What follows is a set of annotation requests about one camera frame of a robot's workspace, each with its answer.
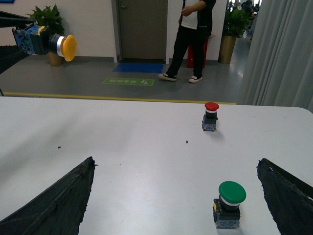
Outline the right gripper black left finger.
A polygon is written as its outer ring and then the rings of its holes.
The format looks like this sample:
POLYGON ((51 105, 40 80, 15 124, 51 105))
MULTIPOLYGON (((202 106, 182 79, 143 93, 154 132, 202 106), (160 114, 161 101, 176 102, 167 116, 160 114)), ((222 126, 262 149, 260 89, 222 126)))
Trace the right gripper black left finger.
POLYGON ((95 161, 73 170, 0 222, 2 235, 77 235, 94 179, 95 161))

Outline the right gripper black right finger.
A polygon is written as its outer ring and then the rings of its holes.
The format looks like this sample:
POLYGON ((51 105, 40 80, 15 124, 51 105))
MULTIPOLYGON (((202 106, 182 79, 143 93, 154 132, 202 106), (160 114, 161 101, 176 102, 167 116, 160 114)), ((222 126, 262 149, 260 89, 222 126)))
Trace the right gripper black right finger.
POLYGON ((313 233, 313 187, 268 159, 257 165, 268 209, 282 235, 313 233))

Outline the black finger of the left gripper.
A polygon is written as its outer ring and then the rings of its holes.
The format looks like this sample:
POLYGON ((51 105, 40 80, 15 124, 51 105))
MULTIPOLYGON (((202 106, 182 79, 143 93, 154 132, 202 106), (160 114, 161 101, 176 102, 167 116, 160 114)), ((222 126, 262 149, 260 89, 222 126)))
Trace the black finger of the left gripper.
POLYGON ((27 25, 34 23, 36 20, 30 17, 24 17, 8 12, 0 12, 0 27, 26 28, 27 25))

